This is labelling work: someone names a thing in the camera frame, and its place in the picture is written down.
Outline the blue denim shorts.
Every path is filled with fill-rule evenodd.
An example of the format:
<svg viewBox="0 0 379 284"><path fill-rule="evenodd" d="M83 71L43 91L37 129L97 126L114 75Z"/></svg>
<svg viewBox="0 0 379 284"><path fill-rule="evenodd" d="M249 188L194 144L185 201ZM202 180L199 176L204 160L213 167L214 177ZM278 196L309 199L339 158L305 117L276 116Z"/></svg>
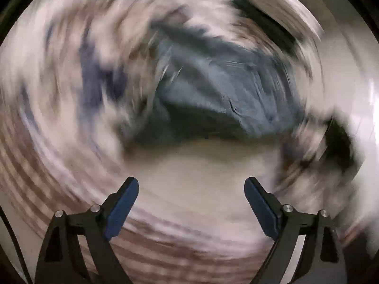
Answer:
<svg viewBox="0 0 379 284"><path fill-rule="evenodd" d="M250 141L288 133L301 123L304 109L284 58L164 22L151 30L159 83L138 143Z"/></svg>

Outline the floral bed quilt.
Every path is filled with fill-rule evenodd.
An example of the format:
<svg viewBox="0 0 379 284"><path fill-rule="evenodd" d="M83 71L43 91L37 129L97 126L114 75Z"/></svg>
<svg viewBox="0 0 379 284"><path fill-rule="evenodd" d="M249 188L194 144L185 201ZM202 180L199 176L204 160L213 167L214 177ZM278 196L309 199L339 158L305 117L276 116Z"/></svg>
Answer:
<svg viewBox="0 0 379 284"><path fill-rule="evenodd" d="M155 22L292 67L295 130L144 146ZM348 0L33 0L1 44L1 186L35 233L55 210L139 195L110 246L134 283L249 283L273 246L244 194L325 210L348 283L378 282L378 42Z"/></svg>

